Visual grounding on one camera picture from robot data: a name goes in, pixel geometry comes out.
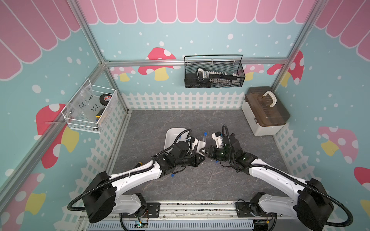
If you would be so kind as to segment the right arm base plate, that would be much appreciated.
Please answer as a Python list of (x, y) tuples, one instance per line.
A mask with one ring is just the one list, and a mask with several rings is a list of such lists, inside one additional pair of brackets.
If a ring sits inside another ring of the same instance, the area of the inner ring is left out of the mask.
[(262, 208), (253, 202), (237, 201), (235, 203), (236, 212), (239, 218), (267, 218), (272, 219), (272, 213), (266, 213)]

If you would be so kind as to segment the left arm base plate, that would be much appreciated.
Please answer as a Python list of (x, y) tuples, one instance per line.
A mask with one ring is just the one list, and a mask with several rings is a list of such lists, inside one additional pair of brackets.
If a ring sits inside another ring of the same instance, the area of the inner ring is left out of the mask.
[(123, 218), (159, 218), (161, 204), (147, 203), (146, 206), (141, 206), (139, 210), (133, 214), (123, 213)]

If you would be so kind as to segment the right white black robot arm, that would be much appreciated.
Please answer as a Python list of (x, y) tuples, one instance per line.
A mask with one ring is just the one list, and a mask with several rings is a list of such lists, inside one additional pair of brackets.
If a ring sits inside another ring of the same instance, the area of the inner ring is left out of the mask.
[(275, 213), (298, 219), (312, 231), (325, 226), (347, 227), (354, 221), (350, 210), (327, 194), (322, 183), (294, 177), (243, 151), (234, 134), (214, 138), (215, 144), (203, 148), (208, 158), (227, 162), (236, 172), (258, 178), (285, 193), (284, 197), (258, 192), (251, 200), (256, 215)]

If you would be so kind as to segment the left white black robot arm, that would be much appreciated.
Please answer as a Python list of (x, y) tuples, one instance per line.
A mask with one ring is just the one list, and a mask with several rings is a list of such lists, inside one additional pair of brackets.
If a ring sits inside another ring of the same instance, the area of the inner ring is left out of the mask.
[(150, 161), (138, 164), (123, 173), (108, 175), (100, 172), (85, 191), (67, 205), (69, 211), (84, 211), (90, 223), (97, 223), (111, 214), (130, 214), (141, 218), (148, 211), (148, 203), (141, 193), (126, 192), (146, 182), (167, 175), (177, 174), (186, 167), (198, 167), (205, 155), (201, 149), (205, 141), (191, 136), (190, 129), (170, 129), (163, 150), (154, 154)]

